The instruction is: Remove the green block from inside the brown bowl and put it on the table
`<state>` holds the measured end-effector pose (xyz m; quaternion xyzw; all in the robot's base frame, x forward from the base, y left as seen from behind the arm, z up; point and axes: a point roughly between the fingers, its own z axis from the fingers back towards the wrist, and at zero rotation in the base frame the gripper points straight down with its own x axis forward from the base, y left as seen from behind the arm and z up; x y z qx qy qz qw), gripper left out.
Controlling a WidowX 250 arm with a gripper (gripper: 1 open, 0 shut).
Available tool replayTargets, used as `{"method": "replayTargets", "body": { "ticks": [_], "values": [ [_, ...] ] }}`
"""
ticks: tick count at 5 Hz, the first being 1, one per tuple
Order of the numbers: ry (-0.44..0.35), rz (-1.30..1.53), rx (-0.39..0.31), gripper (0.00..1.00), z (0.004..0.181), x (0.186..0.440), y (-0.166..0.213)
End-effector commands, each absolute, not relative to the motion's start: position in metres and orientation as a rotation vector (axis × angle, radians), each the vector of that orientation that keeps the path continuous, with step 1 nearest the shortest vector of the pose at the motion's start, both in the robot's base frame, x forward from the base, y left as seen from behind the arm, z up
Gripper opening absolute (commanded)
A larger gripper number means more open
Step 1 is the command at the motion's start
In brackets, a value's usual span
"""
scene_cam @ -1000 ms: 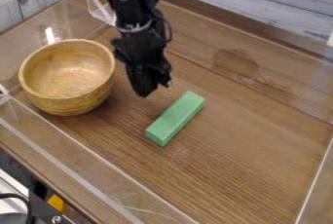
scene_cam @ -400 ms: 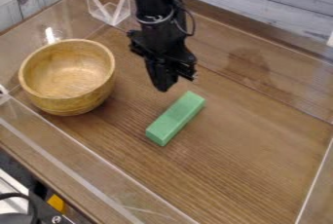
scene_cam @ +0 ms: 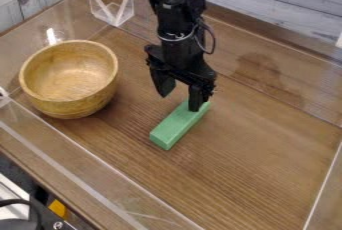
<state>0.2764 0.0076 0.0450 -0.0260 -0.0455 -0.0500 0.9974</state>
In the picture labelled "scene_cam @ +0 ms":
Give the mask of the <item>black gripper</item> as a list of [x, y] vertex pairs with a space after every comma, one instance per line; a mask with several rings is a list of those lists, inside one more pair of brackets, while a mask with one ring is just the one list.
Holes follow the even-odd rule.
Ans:
[[207, 52], [204, 34], [194, 34], [180, 39], [162, 38], [162, 44], [148, 44], [147, 65], [156, 91], [167, 97], [180, 81], [188, 86], [188, 110], [198, 112], [212, 96], [216, 72], [204, 61]]

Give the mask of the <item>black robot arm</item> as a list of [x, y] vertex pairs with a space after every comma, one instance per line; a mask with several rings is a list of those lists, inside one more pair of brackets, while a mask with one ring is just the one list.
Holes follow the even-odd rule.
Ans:
[[212, 29], [206, 24], [206, 0], [148, 0], [158, 19], [158, 45], [144, 47], [156, 91], [166, 97], [179, 82], [188, 86], [188, 110], [196, 112], [215, 88], [216, 72], [204, 61]]

